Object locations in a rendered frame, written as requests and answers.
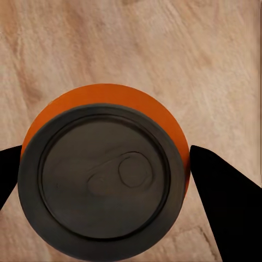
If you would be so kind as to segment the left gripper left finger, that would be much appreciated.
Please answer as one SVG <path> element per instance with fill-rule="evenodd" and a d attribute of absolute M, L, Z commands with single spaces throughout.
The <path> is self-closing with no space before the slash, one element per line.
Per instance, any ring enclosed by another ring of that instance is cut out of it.
<path fill-rule="evenodd" d="M 17 184 L 22 145 L 0 151 L 0 210 Z"/>

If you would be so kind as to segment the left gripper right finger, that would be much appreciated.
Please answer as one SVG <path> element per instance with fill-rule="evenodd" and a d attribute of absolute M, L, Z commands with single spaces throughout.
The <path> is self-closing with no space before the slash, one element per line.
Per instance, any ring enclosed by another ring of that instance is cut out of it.
<path fill-rule="evenodd" d="M 223 262 L 262 262 L 262 188 L 211 150 L 192 145 L 189 152 Z"/>

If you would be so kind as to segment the can of soda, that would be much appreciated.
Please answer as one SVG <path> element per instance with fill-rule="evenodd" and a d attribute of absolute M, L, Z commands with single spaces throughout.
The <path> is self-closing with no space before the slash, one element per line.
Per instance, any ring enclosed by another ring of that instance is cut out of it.
<path fill-rule="evenodd" d="M 190 152 L 172 113 L 124 85 L 73 89 L 29 128 L 17 177 L 23 212 L 58 251 L 88 262 L 145 252 L 177 220 Z"/>

